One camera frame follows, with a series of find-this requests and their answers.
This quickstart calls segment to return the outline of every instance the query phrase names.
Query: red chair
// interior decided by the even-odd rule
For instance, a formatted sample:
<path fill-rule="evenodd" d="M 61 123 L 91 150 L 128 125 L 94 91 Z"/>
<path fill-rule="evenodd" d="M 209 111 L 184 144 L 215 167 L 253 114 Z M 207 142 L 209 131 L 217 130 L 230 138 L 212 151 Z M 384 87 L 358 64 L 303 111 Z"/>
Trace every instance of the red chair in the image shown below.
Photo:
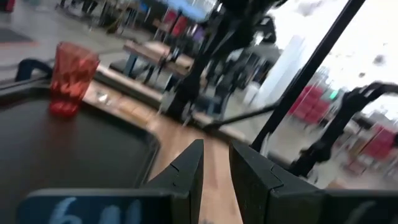
<path fill-rule="evenodd" d="M 172 24 L 173 21 L 177 18 L 177 13 L 173 10 L 168 10 L 166 15 L 164 16 L 163 23 L 165 24 Z M 185 28 L 187 28 L 188 19 L 184 16 L 180 16 L 177 23 L 175 24 L 174 29 L 172 30 L 173 36 L 178 36 L 182 32 L 184 32 Z"/>

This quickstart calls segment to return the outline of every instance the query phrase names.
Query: gray floor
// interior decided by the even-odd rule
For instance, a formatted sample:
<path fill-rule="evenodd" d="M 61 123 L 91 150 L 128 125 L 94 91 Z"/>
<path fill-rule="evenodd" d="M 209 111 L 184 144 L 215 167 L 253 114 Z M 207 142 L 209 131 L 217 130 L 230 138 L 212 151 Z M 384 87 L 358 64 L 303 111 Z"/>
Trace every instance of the gray floor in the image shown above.
<path fill-rule="evenodd" d="M 49 10 L 38 11 L 24 1 L 17 1 L 15 11 L 12 14 L 0 14 L 0 27 L 11 28 L 29 36 L 38 43 L 35 46 L 0 46 L 0 80 L 13 78 L 16 72 L 15 65 L 24 58 L 33 57 L 41 60 L 54 58 L 55 48 L 60 41 L 74 42 L 95 52 L 107 52 L 107 54 L 101 55 L 103 65 L 109 65 L 115 60 L 127 58 L 127 54 L 122 51 L 123 40 L 108 36 L 102 30 L 89 30 L 86 25 L 61 15 L 53 10 L 56 3 L 56 1 L 43 0 L 41 6 Z M 136 30 L 130 31 L 128 35 L 133 35 L 140 41 L 150 38 L 145 32 Z M 167 74 L 162 74 L 158 82 L 163 83 L 166 78 Z M 252 110 L 242 104 L 243 95 L 244 93 L 237 92 L 230 98 L 225 114 L 226 118 Z M 233 126 L 243 132 L 248 139 L 253 140 L 268 118 L 269 115 L 258 116 L 235 123 Z M 319 131 L 312 133 L 304 131 L 303 126 L 286 118 L 269 139 L 267 148 L 293 160 L 297 157 L 299 150 L 311 145 L 319 134 Z M 317 183 L 319 187 L 325 187 L 336 177 L 346 181 L 357 178 L 346 175 L 340 169 L 340 163 L 337 161 L 330 161 L 320 166 L 318 171 L 321 176 Z M 365 184 L 359 184 L 359 188 L 397 188 L 396 183 L 392 184 L 385 181 L 379 175 L 370 174 L 368 176 L 371 180 Z"/>

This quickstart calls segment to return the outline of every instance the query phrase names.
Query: red plastic cup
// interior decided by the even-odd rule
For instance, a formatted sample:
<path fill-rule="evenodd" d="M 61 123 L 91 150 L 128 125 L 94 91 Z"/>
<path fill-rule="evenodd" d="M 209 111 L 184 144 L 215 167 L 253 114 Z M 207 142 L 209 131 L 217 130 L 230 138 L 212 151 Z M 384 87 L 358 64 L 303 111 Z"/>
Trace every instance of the red plastic cup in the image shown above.
<path fill-rule="evenodd" d="M 69 42 L 60 42 L 51 81 L 50 112 L 72 117 L 78 112 L 98 64 L 97 54 Z"/>

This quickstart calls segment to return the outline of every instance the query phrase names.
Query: black frame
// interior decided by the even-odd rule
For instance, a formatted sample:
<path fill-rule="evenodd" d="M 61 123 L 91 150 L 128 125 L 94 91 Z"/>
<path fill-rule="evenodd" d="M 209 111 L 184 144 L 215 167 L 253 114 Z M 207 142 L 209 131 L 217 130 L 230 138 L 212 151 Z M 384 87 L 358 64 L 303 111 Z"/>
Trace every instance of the black frame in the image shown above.
<path fill-rule="evenodd" d="M 329 31 L 326 33 L 318 47 L 312 53 L 308 62 L 297 75 L 297 79 L 292 85 L 291 89 L 288 90 L 287 93 L 281 98 L 280 104 L 271 114 L 271 117 L 268 119 L 267 123 L 252 142 L 251 147 L 254 150 L 260 152 L 262 143 L 267 135 L 272 134 L 276 130 L 280 122 L 287 114 L 288 110 L 292 107 L 295 100 L 299 97 L 304 87 L 313 77 L 318 67 L 322 64 L 330 50 L 333 48 L 341 34 L 347 28 L 348 24 L 351 22 L 364 2 L 365 0 L 348 0 L 346 6 L 340 12 L 339 16 L 330 27 Z"/>

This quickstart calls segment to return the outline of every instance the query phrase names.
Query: black bar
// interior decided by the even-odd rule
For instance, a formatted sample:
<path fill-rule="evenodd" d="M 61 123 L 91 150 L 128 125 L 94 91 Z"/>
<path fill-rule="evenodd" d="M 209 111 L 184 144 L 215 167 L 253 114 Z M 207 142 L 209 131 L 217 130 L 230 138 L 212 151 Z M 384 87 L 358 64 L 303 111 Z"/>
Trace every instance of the black bar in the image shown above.
<path fill-rule="evenodd" d="M 233 122 L 241 121 L 243 119 L 252 118 L 252 117 L 260 115 L 260 114 L 265 114 L 265 113 L 268 113 L 268 112 L 271 112 L 271 111 L 275 110 L 275 108 L 277 108 L 278 105 L 279 105 L 279 102 L 276 102 L 276 103 L 273 103 L 271 105 L 265 106 L 265 107 L 263 107 L 263 108 L 261 108 L 259 110 L 256 110 L 256 111 L 253 111 L 253 112 L 250 112 L 250 113 L 238 115 L 238 116 L 235 116 L 233 118 L 225 119 L 223 121 L 214 121 L 214 122 L 204 126 L 203 129 L 207 129 L 207 130 L 209 130 L 209 129 L 218 129 L 222 125 L 225 125 L 225 124 L 230 124 L 230 123 L 233 123 Z"/>
<path fill-rule="evenodd" d="M 106 13 L 108 11 L 108 7 L 109 7 L 109 4 L 105 1 L 104 2 L 104 6 L 102 7 L 102 10 L 101 10 L 101 14 L 99 16 L 99 20 L 98 20 L 98 26 L 99 27 L 103 27 L 104 26 L 105 15 L 106 15 Z"/>
<path fill-rule="evenodd" d="M 305 85 L 313 77 L 318 67 L 321 65 L 323 60 L 326 58 L 334 44 L 339 39 L 340 35 L 344 32 L 348 24 L 351 22 L 355 14 L 359 11 L 365 0 L 348 0 L 344 9 L 340 12 L 336 21 L 330 27 L 327 34 L 324 36 L 318 47 L 312 53 L 308 62 L 304 65 L 301 72 L 298 74 L 298 78 L 294 86 L 282 97 L 280 105 L 275 109 L 267 123 L 261 129 L 257 135 L 251 147 L 260 152 L 262 143 L 268 134 L 272 134 L 280 122 L 283 120 L 288 110 L 292 107 L 295 100 L 299 97 L 303 91 Z"/>

